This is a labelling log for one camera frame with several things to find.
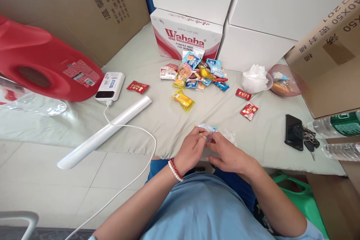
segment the light blue t-shirt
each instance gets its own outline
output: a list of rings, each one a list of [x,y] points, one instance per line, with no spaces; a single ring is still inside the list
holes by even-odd
[[[324,239],[309,221],[296,238],[272,236],[239,195],[215,175],[197,172],[171,190],[141,239]]]

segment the wahaha logo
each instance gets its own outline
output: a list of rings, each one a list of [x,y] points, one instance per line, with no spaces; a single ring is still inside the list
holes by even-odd
[[[172,31],[166,28],[165,30],[166,30],[166,34],[168,34],[169,39],[184,42],[186,44],[194,45],[201,48],[204,47],[204,43],[202,41],[198,41],[196,38],[185,37],[184,34],[180,36],[176,34],[177,33],[176,31]]]

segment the pink bowl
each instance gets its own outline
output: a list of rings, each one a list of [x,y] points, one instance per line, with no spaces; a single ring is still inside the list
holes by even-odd
[[[281,72],[283,75],[289,78],[289,89],[279,87],[279,84],[274,80],[273,72]],[[298,96],[305,93],[308,90],[306,82],[287,65],[276,64],[269,70],[269,74],[273,78],[274,85],[270,89],[272,92],[279,96]]]

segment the blue shorts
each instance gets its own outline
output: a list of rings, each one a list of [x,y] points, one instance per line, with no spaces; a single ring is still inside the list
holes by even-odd
[[[159,171],[161,171],[168,164],[168,159],[158,159],[152,160],[150,163],[150,172],[147,177],[146,183],[155,176]],[[195,170],[192,169],[188,171],[185,175],[194,173]],[[223,180],[229,187],[231,187],[241,199],[243,199],[246,207],[250,210],[251,213],[254,213],[255,206],[255,194],[251,186],[244,181],[240,176],[233,172],[224,172],[219,168],[215,169],[214,175]]]

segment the smartphone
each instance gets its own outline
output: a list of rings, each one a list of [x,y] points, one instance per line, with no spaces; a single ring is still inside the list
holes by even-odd
[[[285,143],[298,151],[304,150],[303,123],[290,114],[286,115]]]

